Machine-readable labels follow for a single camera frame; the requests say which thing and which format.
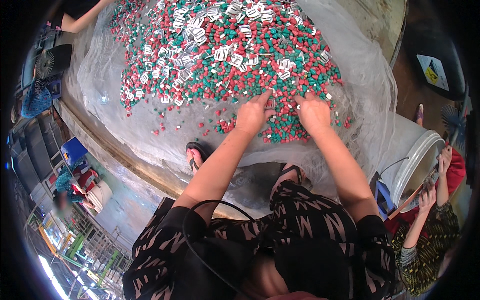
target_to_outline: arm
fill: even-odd
[[[87,11],[86,14],[78,18],[78,20],[73,19],[68,14],[64,13],[61,21],[62,31],[68,31],[73,33],[78,33],[80,30],[87,27],[90,22],[92,22],[98,14],[107,7],[114,0],[100,0],[91,10]]]
[[[243,152],[261,129],[265,119],[275,112],[274,110],[264,112],[265,103],[271,94],[272,90],[268,90],[242,104],[235,129],[202,164],[173,207],[192,208],[201,201],[222,199]],[[216,206],[217,204],[205,204],[195,210],[205,220],[207,226]]]
[[[367,215],[378,216],[367,178],[330,126],[327,103],[311,93],[305,93],[305,98],[296,96],[295,101],[301,106],[300,110],[296,109],[300,122],[325,157],[342,205],[355,222]]]
[[[412,248],[417,245],[417,241],[419,239],[421,229],[423,225],[425,225],[425,221],[427,220],[428,213],[430,212],[430,208],[435,203],[436,199],[436,191],[435,187],[429,186],[428,192],[425,190],[419,196],[419,214],[413,221],[410,229],[407,232],[405,237],[405,241],[403,242],[403,248]]]
[[[437,206],[443,206],[448,201],[447,170],[452,162],[452,147],[447,145],[442,149],[438,159],[438,187],[437,187]]]

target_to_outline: white plastic bucket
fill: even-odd
[[[390,191],[390,199],[395,206],[403,204],[402,194],[413,192],[436,165],[437,155],[445,147],[445,141],[434,130],[426,130],[417,123],[400,115],[395,115],[395,133],[389,151],[378,167],[378,173],[394,162],[404,159],[386,169],[382,181]],[[404,213],[411,207],[404,208]]]
[[[113,192],[105,181],[99,182],[95,187],[88,191],[86,197],[95,205],[95,210],[102,211],[107,201],[112,197]]]

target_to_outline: sticker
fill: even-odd
[[[446,91],[448,89],[447,77],[445,75],[444,67],[439,59],[431,56],[425,56],[417,54],[420,66],[423,70],[423,74],[427,79],[427,82],[442,88]]]

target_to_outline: red cloth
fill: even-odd
[[[75,175],[76,173],[78,173],[79,171],[75,170],[73,172],[73,174]],[[78,185],[81,186],[81,187],[85,187],[85,184],[87,183],[87,180],[90,178],[90,176],[93,175],[93,172],[89,169],[87,172],[85,172],[84,174],[80,175],[80,178],[77,180],[78,182]],[[85,188],[85,192],[88,192],[89,190],[91,190],[93,187],[95,186],[95,183],[92,181],[90,183],[90,185],[88,187]],[[72,189],[75,191],[75,195],[80,195],[82,197],[85,197],[84,194],[82,194],[75,185],[72,184]]]
[[[452,161],[450,162],[450,166],[447,170],[447,187],[448,187],[448,194],[450,195],[453,191],[457,189],[457,187],[462,183],[463,178],[465,177],[465,161],[463,157],[458,153],[455,149],[452,149]],[[435,183],[435,188],[438,187],[438,180]],[[385,220],[384,224],[388,231],[390,231],[393,235],[395,235],[396,231],[402,225],[403,222],[408,222],[412,225],[413,221],[417,217],[419,213],[419,207],[415,207],[412,210],[407,211],[406,213],[400,213],[396,215],[393,219]],[[427,237],[427,233],[422,231],[421,233],[425,237]]]

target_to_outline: small plastic stool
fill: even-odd
[[[392,203],[392,200],[390,200],[390,191],[388,190],[387,186],[379,180],[377,180],[375,184],[375,200],[377,202],[380,215],[382,216],[383,220],[387,220],[389,213],[394,211],[396,207]]]
[[[50,91],[50,94],[52,95],[52,100],[60,98],[61,97],[61,79],[52,81],[48,85],[48,90]]]
[[[60,150],[69,166],[88,152],[76,137],[63,144]]]

